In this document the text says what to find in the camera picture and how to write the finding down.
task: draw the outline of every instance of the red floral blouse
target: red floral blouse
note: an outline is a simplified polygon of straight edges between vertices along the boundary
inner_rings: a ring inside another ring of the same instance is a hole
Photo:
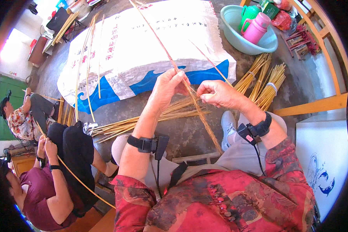
[[[8,118],[8,125],[10,130],[15,136],[23,140],[35,140],[38,141],[41,132],[36,127],[33,116],[28,112],[24,113],[23,106],[14,110]]]
[[[116,231],[310,231],[315,198],[289,138],[267,151],[266,177],[201,170],[158,203],[140,181],[117,175]]]

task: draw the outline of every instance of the light blue basin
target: light blue basin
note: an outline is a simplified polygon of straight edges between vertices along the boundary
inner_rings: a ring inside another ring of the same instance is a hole
[[[277,49],[278,41],[276,33],[271,26],[268,26],[267,32],[260,39],[258,44],[253,44],[241,35],[238,25],[241,22],[241,6],[229,5],[222,8],[220,16],[224,23],[224,35],[228,42],[240,52],[248,55],[258,55],[263,52],[274,52]]]

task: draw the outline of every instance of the green thermos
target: green thermos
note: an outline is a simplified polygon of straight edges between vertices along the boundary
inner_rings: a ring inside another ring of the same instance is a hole
[[[246,19],[255,19],[259,12],[262,12],[262,7],[259,4],[254,6],[244,6],[241,12],[242,19],[239,25],[239,30],[241,31],[243,23]],[[244,31],[246,31],[249,25],[250,23],[245,24]]]

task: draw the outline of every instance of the green door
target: green door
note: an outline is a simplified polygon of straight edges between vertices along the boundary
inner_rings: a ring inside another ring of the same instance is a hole
[[[18,109],[23,105],[24,92],[22,90],[26,88],[27,85],[23,81],[0,75],[0,102],[6,97],[8,91],[11,90],[10,103],[14,109]],[[0,117],[0,140],[15,140],[6,120],[4,121],[2,117]]]

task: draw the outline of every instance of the person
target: person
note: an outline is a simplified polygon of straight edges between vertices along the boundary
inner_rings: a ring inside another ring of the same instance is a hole
[[[82,131],[82,123],[67,127],[53,123],[47,138],[41,136],[37,156],[48,157],[42,167],[34,167],[18,178],[8,168],[4,175],[10,183],[9,192],[26,218],[37,228],[53,231],[70,226],[97,202],[96,198],[58,160],[57,155],[88,188],[94,191],[91,166],[112,176],[117,165],[105,163],[93,145],[92,137]]]
[[[174,69],[157,78],[131,136],[153,137],[158,117],[172,96],[186,93],[181,81],[189,84],[184,72],[176,74]],[[244,123],[255,126],[267,120],[264,111],[223,81],[203,81],[197,94],[205,103],[240,111]],[[258,145],[265,152],[262,160],[266,176],[258,171],[253,146],[239,138],[235,119],[226,111],[222,118],[224,154],[215,164],[188,167],[176,184],[172,181],[181,165],[162,158],[159,187],[167,191],[161,199],[155,189],[157,162],[153,155],[141,153],[127,143],[128,135],[116,138],[111,148],[119,165],[118,175],[112,181],[116,231],[310,230],[314,194],[295,155],[295,146],[286,134],[286,125],[282,128],[279,123],[283,124],[283,120],[276,117],[273,116],[269,132]],[[246,146],[254,153],[244,149]]]
[[[14,110],[9,96],[0,103],[0,116],[7,120],[12,133],[22,140],[39,141],[41,132],[36,127],[39,123],[42,131],[47,132],[47,116],[54,120],[58,118],[59,104],[53,104],[38,94],[31,94],[27,88],[24,94],[23,105]]]

